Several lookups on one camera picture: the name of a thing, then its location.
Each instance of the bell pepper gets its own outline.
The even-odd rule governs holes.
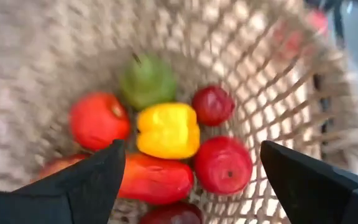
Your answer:
[[[186,159],[200,146],[200,128],[193,108],[184,103],[162,103],[139,113],[137,147],[161,159]]]

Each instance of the tomato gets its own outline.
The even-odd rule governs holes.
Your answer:
[[[76,164],[77,162],[80,162],[83,159],[86,159],[89,157],[85,154],[76,154],[74,156],[66,157],[66,158],[59,158],[49,164],[47,164],[40,172],[36,180],[43,179],[49,175],[52,175],[54,173],[57,173],[63,169],[66,169],[67,167]]]
[[[169,204],[187,197],[193,184],[193,173],[186,164],[131,154],[126,158],[118,197],[154,205]]]
[[[207,86],[196,92],[192,106],[197,120],[207,126],[217,126],[233,112],[233,99],[219,86]]]
[[[323,12],[314,9],[307,15],[306,20],[322,34],[327,33],[328,20]],[[285,35],[287,32],[292,32],[288,39],[286,39]],[[283,48],[278,52],[280,58],[293,59],[297,54],[301,53],[301,45],[302,42],[306,40],[306,37],[299,30],[289,30],[287,24],[285,22],[281,22],[278,26],[276,26],[273,32],[273,40],[276,45],[284,42]],[[303,53],[310,55],[313,53],[313,47],[310,45],[305,46]]]
[[[248,150],[233,138],[218,136],[202,143],[194,159],[196,176],[211,193],[229,195],[250,181],[252,161]]]
[[[156,208],[140,219],[139,224],[202,224],[203,214],[193,204],[177,202]]]
[[[126,139],[131,124],[124,107],[109,93],[93,93],[82,98],[71,110],[71,131],[76,142],[98,151],[115,139]]]

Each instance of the woven basket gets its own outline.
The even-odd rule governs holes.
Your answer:
[[[29,183],[47,161],[79,150],[67,127],[71,104],[95,90],[119,94],[131,53],[154,52],[177,74],[178,101],[209,83],[236,101],[232,119],[203,128],[202,138],[243,140],[252,180],[233,197],[197,185],[189,201],[205,223],[287,223],[259,159],[261,141],[358,172],[357,74],[305,15],[299,1],[287,0],[0,0],[0,190]],[[275,60],[282,46],[271,36],[280,21],[307,37],[312,54]],[[133,141],[127,147],[135,149]],[[147,209],[118,200],[110,222],[137,223]]]

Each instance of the produce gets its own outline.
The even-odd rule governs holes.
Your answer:
[[[49,175],[52,175],[54,173],[57,173],[63,169],[66,169],[67,167],[76,164],[77,162],[80,162],[83,159],[86,159],[88,155],[85,154],[76,154],[74,156],[66,157],[66,158],[60,158],[57,159],[49,164],[47,164],[40,172],[36,180],[43,179]]]
[[[169,204],[187,197],[193,184],[193,173],[186,164],[131,154],[126,158],[118,197],[154,205]]]
[[[202,224],[203,214],[193,204],[177,202],[156,208],[140,219],[139,224]]]
[[[186,159],[200,146],[196,112],[184,103],[162,103],[140,112],[137,147],[161,159]]]
[[[131,130],[124,107],[109,93],[85,96],[70,115],[75,141],[93,151],[108,147],[115,139],[126,139]]]
[[[250,181],[252,161],[248,150],[233,138],[218,136],[202,143],[194,159],[195,172],[205,190],[229,195]]]
[[[134,55],[120,83],[122,94],[137,110],[175,99],[172,69],[155,55]]]
[[[327,33],[328,20],[323,12],[314,9],[309,12],[306,20],[310,23],[311,26],[313,26],[322,34]],[[300,52],[302,42],[307,40],[307,36],[305,36],[304,33],[302,33],[300,30],[292,31],[285,21],[278,23],[278,26],[276,26],[275,30],[273,31],[273,40],[276,46],[284,42],[283,47],[278,52],[280,58],[290,60],[293,59],[297,54],[310,55],[313,53],[313,46],[311,45],[304,46],[302,49],[303,52]]]
[[[200,123],[218,126],[233,112],[233,99],[221,87],[211,85],[196,92],[192,106]]]

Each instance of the red tomato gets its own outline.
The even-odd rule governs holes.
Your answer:
[[[47,164],[38,175],[38,178],[36,180],[40,180],[43,178],[46,178],[49,175],[52,175],[54,173],[57,173],[63,169],[66,169],[67,167],[76,164],[77,162],[80,162],[83,159],[88,158],[88,155],[85,154],[77,154],[74,156],[66,157],[66,158],[60,158],[57,159],[49,164]]]
[[[139,224],[202,224],[203,214],[193,204],[177,202],[147,213]]]
[[[221,87],[211,85],[197,91],[192,106],[200,123],[217,126],[230,117],[234,102]]]
[[[162,205],[177,202],[193,188],[193,173],[186,164],[145,154],[127,156],[118,197]]]
[[[322,32],[323,34],[327,33],[328,30],[328,20],[323,12],[314,9],[311,11],[306,20],[317,30]],[[294,31],[290,34],[288,39],[285,39],[286,32],[288,31],[288,27],[284,22],[279,23],[279,25],[275,28],[273,32],[273,38],[276,44],[281,44],[285,41],[283,48],[281,51],[278,52],[280,58],[285,59],[292,59],[295,57],[298,53],[300,53],[300,48],[302,42],[305,40],[305,37],[303,36],[303,33],[300,31]],[[306,46],[305,49],[303,49],[304,54],[311,54],[312,52],[312,46]]]
[[[70,122],[75,141],[93,151],[108,147],[115,139],[126,139],[131,131],[124,107],[109,93],[82,98],[72,108]]]
[[[204,142],[194,162],[200,184],[214,194],[237,193],[248,184],[252,175],[248,150],[230,137],[218,136]]]

